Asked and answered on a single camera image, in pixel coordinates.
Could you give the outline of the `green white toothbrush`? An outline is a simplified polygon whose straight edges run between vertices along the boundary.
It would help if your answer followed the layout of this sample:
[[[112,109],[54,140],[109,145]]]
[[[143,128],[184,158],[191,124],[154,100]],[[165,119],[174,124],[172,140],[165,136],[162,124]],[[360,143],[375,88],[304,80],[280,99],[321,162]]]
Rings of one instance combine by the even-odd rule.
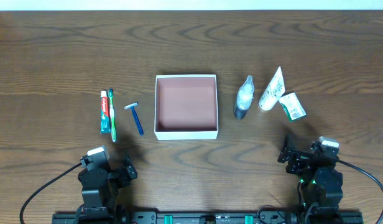
[[[112,89],[109,89],[109,115],[111,120],[111,139],[112,142],[116,142],[116,126],[115,126],[115,110],[114,110],[114,92]]]

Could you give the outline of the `red green toothpaste tube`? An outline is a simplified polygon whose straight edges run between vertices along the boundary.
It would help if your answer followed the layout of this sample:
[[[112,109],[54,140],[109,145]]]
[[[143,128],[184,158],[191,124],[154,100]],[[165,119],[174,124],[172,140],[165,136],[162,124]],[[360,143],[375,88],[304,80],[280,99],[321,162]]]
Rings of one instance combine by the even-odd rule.
[[[108,134],[111,132],[111,124],[109,119],[108,94],[106,90],[101,91],[100,106],[100,133]]]

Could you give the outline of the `white leaf-print lotion tube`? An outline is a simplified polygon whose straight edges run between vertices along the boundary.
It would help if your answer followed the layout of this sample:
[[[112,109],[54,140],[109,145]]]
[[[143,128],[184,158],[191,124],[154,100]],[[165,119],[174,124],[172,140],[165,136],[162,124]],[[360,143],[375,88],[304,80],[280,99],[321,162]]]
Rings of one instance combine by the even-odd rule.
[[[258,106],[261,111],[271,110],[285,93],[285,83],[281,67],[278,67],[267,88],[259,99]]]

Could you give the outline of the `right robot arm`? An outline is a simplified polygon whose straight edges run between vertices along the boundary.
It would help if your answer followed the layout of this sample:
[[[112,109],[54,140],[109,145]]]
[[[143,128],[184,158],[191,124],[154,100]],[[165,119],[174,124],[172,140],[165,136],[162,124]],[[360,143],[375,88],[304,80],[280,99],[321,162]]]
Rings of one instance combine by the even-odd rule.
[[[299,178],[297,221],[344,223],[339,213],[339,203],[343,198],[343,175],[335,170],[339,142],[321,136],[312,143],[310,150],[298,150],[293,137],[287,135],[277,159],[280,163],[287,163],[287,173]]]

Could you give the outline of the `blue disposable razor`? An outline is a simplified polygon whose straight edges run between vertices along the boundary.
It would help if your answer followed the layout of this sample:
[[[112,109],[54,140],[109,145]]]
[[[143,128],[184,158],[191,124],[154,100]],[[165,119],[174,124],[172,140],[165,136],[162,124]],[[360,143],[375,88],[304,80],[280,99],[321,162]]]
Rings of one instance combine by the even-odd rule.
[[[136,110],[135,110],[135,107],[136,107],[138,104],[139,104],[138,102],[131,103],[131,104],[129,104],[129,105],[126,105],[126,106],[124,107],[124,109],[125,109],[125,110],[131,110],[131,112],[132,112],[132,117],[134,118],[134,122],[135,122],[135,124],[136,124],[137,130],[138,130],[139,134],[140,134],[141,136],[143,136],[143,135],[144,135],[144,130],[143,130],[142,126],[141,126],[141,122],[139,121],[139,117],[138,117],[137,112],[136,112]]]

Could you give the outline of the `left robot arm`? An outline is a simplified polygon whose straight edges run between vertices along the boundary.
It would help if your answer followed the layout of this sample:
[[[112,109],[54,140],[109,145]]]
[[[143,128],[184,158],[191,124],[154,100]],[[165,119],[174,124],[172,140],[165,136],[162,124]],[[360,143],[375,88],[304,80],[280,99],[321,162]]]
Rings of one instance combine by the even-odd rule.
[[[84,169],[78,174],[82,184],[83,204],[77,209],[74,223],[126,223],[127,214],[117,204],[119,189],[137,178],[136,168],[130,159],[112,170],[107,160],[81,162]]]

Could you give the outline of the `clear foaming soap bottle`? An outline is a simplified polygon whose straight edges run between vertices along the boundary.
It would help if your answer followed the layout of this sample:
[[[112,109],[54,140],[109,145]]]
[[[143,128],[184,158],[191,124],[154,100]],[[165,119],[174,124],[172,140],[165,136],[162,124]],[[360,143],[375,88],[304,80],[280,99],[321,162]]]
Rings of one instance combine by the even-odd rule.
[[[234,104],[234,117],[243,119],[247,114],[254,97],[253,76],[248,75],[244,84],[239,88]]]

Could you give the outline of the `green white soap packet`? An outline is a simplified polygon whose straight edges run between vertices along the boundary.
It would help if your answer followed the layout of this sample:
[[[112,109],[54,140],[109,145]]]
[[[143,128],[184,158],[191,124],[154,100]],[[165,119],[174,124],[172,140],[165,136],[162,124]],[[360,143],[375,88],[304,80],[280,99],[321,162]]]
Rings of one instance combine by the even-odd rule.
[[[307,115],[295,93],[289,93],[288,95],[282,96],[279,99],[279,103],[284,109],[290,122],[302,119]]]

